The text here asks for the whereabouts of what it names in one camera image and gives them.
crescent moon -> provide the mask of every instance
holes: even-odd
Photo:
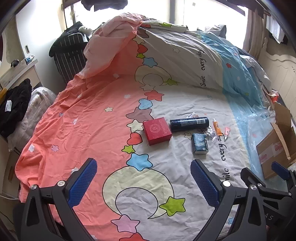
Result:
[[[135,79],[136,79],[136,81],[138,81],[144,85],[143,78],[148,74],[159,75],[163,79],[163,82],[172,78],[170,76],[170,74],[168,72],[166,72],[163,68],[160,68],[158,66],[153,66],[152,68],[150,68],[147,65],[142,65],[137,68],[136,73],[135,73]]]
[[[169,196],[174,197],[173,187],[167,177],[159,171],[145,168],[138,171],[134,167],[123,167],[113,172],[103,185],[103,199],[107,206],[121,215],[116,207],[116,198],[127,188],[141,188],[152,193],[157,200],[157,209],[150,218],[157,218],[166,213],[159,205],[166,203]]]

bed headboard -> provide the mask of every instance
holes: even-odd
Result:
[[[296,58],[291,55],[270,55],[267,53],[268,38],[265,38],[258,62],[267,73],[271,87],[277,90],[296,118]]]

green star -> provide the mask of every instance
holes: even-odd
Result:
[[[174,81],[172,79],[168,79],[167,81],[165,81],[165,83],[167,83],[168,85],[178,85],[177,81]]]
[[[142,54],[142,53],[138,53],[138,54],[137,54],[137,58],[141,58],[141,59],[143,59],[143,58],[145,58],[145,55]]]
[[[161,23],[160,25],[165,28],[170,28],[172,26],[170,23]]]
[[[168,216],[173,216],[176,212],[185,212],[184,202],[185,198],[173,198],[170,196],[167,202],[159,207],[166,210]]]
[[[133,149],[133,146],[132,146],[132,145],[124,146],[124,148],[123,148],[121,151],[126,152],[126,153],[128,153],[128,154],[131,154],[132,152],[136,152],[136,151]]]

metal screw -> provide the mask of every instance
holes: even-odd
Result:
[[[230,182],[229,182],[229,181],[224,181],[224,182],[223,182],[223,185],[224,185],[225,187],[230,187]]]
[[[255,185],[252,184],[252,185],[251,185],[251,189],[252,189],[252,190],[256,190],[257,187],[256,187]]]
[[[65,185],[65,181],[61,180],[61,181],[59,181],[59,182],[57,183],[57,185],[58,185],[59,187],[62,187],[63,185]]]
[[[33,184],[32,186],[30,186],[30,189],[31,190],[35,190],[37,188],[37,185],[36,184]]]

red package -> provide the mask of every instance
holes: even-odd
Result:
[[[172,132],[163,117],[144,121],[143,127],[150,146],[169,141],[172,137]]]

